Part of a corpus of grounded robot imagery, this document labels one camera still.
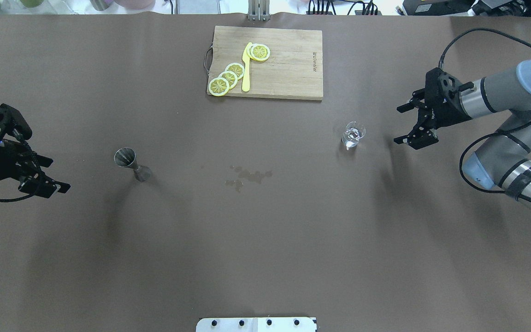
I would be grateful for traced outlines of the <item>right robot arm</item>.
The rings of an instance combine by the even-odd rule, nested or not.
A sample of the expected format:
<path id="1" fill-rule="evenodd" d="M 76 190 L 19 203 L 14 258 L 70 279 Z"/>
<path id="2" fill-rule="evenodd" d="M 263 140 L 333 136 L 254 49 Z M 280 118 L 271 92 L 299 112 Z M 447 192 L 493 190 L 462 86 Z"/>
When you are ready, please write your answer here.
<path id="1" fill-rule="evenodd" d="M 418 112 L 416 124 L 394 143 L 415 150 L 437 143 L 442 127 L 509 111 L 510 117 L 495 132 L 464 149 L 459 172 L 478 191 L 531 205 L 531 59 L 466 83 L 434 68 L 426 73 L 425 86 L 397 111 L 413 109 Z"/>

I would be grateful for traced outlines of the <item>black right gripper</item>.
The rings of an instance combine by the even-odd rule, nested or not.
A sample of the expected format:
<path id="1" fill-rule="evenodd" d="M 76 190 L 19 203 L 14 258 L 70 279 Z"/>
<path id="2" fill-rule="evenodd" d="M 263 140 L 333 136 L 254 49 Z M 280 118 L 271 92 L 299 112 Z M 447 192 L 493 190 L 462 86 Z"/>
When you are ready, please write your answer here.
<path id="1" fill-rule="evenodd" d="M 394 138 L 394 143 L 419 150 L 438 143 L 435 130 L 470 121 L 461 102 L 462 93 L 470 88 L 474 88 L 472 82 L 462 83 L 439 68 L 427 72 L 424 91 L 413 91 L 410 99 L 396 108 L 399 113 L 413 109 L 426 112 L 419 115 L 422 122 L 409 134 Z"/>

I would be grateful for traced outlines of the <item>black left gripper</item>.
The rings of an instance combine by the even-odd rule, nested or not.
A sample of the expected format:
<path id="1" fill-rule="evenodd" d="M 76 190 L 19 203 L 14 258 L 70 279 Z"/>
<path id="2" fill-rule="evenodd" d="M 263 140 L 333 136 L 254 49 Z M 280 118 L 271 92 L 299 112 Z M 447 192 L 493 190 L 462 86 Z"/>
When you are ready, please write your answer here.
<path id="1" fill-rule="evenodd" d="M 0 141 L 0 181 L 16 179 L 21 182 L 18 187 L 21 193 L 42 198 L 50 198 L 54 193 L 67 193 L 71 188 L 68 183 L 48 179 L 40 183 L 37 179 L 43 177 L 42 167 L 49 168 L 52 163 L 53 159 L 32 151 L 27 141 Z"/>

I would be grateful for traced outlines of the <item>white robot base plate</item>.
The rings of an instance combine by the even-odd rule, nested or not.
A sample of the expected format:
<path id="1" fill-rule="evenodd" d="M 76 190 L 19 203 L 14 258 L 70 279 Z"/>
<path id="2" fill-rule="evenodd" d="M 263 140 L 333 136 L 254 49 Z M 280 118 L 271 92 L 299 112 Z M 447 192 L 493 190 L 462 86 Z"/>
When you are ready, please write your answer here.
<path id="1" fill-rule="evenodd" d="M 317 332 L 311 317 L 220 317 L 200 319 L 196 332 Z"/>

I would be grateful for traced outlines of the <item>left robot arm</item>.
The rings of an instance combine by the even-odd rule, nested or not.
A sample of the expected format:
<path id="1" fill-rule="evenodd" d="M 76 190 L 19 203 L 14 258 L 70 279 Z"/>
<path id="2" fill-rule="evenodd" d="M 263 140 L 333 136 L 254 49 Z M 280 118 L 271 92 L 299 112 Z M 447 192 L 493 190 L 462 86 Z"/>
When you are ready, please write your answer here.
<path id="1" fill-rule="evenodd" d="M 24 196 L 18 198 L 0 198 L 0 202 L 20 202 L 31 197 L 50 198 L 53 193 L 65 194 L 71 185 L 55 181 L 46 176 L 43 168 L 49 167 L 53 160 L 38 155 L 27 140 L 15 132 L 18 142 L 0 140 L 0 181 L 7 178 L 19 182 L 18 190 Z"/>

